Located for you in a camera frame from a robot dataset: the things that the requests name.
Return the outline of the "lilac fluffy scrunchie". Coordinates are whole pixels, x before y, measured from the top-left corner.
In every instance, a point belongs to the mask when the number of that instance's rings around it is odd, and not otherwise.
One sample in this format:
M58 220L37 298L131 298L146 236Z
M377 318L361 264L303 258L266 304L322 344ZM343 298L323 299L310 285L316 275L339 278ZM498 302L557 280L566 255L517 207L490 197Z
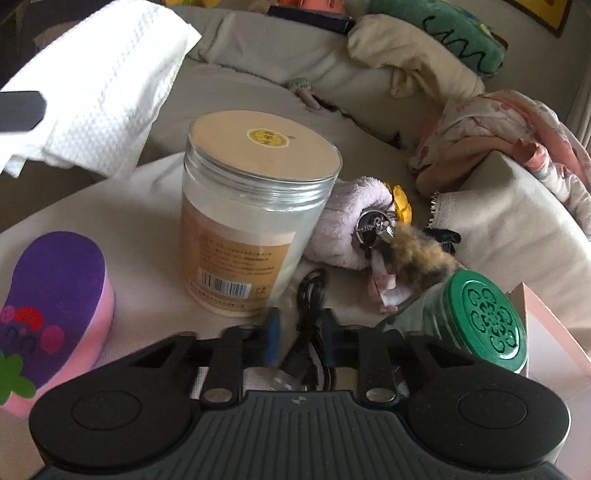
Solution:
M386 208L392 200L386 184L377 178L336 180L304 249L304 258L348 270L368 268L370 263L356 240L356 225L363 212Z

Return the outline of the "brown furry keychain charm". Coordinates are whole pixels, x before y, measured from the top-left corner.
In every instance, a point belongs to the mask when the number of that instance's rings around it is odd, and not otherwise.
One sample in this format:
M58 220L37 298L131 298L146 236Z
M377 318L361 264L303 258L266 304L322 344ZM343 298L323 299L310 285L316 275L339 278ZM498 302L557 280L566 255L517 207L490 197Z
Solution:
M403 223L379 229L370 247L370 299L394 313L464 266L424 231Z

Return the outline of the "yellow flower hair clip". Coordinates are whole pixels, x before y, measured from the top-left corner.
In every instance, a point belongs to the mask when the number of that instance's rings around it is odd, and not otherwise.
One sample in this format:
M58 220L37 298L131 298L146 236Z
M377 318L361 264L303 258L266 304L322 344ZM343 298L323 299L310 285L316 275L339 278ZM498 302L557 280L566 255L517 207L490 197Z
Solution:
M405 225L411 225L413 220L413 209L408 201L408 197L404 189L400 185L386 184L390 193L392 194L394 216L398 222Z

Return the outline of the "purple pink foam sponge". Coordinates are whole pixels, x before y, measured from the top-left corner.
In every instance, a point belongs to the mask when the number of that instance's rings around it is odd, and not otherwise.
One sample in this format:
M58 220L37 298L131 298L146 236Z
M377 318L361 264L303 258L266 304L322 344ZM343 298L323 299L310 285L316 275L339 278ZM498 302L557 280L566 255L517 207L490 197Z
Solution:
M89 372L112 324L115 293L91 239L35 239L14 268L1 309L1 409L27 418L48 390Z

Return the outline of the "clear jar with tan lid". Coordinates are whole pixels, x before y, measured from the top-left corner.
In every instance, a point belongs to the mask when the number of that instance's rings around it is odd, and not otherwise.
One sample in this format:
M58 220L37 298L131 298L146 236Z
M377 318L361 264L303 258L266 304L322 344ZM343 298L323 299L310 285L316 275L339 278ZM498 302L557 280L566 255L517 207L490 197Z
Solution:
M250 317L293 277L342 168L338 149L269 113L207 113L183 158L180 255L191 296Z

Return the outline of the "green lid glass jar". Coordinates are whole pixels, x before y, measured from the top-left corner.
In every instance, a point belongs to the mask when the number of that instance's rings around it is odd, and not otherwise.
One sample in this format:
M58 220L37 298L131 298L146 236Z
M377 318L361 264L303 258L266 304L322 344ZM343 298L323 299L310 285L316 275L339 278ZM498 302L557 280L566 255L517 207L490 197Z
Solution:
M521 373L528 359L517 310L494 282L470 270L432 286L378 329L435 337L514 373Z

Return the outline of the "beige sofa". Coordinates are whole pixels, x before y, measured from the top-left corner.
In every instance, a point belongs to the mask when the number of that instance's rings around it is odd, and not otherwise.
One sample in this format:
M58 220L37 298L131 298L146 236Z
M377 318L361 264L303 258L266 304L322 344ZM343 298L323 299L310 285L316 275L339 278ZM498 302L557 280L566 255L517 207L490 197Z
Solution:
M399 183L417 222L461 234L459 259L510 291L529 286L583 346L590 343L590 244L563 205L528 171L494 153L455 192L417 193L406 154L387 142L418 139L428 103L394 100L390 73L349 58L346 39L294 22L181 7L200 31L126 180L28 163L1 179L1 284L8 287L37 236L71 230L93 239L116 292L103 357L113 360L169 334L214 336L228 318L198 305L179 268L182 153L197 116L266 111L308 126L339 148L342 179Z

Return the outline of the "pink cardboard box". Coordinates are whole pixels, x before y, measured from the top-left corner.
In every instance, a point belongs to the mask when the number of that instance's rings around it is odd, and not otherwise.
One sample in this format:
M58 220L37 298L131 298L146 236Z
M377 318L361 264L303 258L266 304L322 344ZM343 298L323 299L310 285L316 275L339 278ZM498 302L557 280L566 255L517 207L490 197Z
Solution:
M528 343L526 375L553 390L569 407L569 442L590 445L590 358L526 284L508 294L522 316Z

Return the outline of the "pink floral blanket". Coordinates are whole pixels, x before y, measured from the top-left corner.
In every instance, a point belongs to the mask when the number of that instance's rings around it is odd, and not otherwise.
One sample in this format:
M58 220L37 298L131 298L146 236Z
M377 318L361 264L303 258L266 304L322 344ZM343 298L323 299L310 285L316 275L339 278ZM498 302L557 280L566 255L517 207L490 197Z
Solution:
M516 161L562 203L590 201L590 156L557 114L515 90L450 101L426 120L409 168L429 197L454 191L494 151Z

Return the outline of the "cream pillow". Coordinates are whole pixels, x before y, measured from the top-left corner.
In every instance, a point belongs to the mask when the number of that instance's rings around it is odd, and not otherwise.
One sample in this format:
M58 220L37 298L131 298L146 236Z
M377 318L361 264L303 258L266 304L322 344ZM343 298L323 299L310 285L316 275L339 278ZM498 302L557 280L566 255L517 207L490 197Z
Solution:
M403 20L365 15L349 32L349 56L371 68L393 69L391 95L419 92L434 102L463 101L485 92L483 81L441 43Z

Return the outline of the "white paper towel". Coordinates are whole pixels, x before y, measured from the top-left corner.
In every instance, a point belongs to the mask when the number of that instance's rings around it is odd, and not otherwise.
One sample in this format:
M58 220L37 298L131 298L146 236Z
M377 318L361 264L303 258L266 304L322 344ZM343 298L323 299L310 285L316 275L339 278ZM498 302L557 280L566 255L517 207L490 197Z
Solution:
M151 127L200 33L173 10L113 1L26 63L3 92L36 91L44 118L1 136L1 169L25 162L80 167L122 178L138 163Z

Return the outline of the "green patterned blanket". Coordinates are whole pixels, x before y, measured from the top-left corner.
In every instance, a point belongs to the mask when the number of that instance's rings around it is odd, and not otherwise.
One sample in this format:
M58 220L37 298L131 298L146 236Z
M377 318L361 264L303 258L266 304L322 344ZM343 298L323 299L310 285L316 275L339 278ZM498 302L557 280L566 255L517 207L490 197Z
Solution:
M478 17L449 1L366 1L367 14L384 14L420 28L481 78L496 76L507 46Z

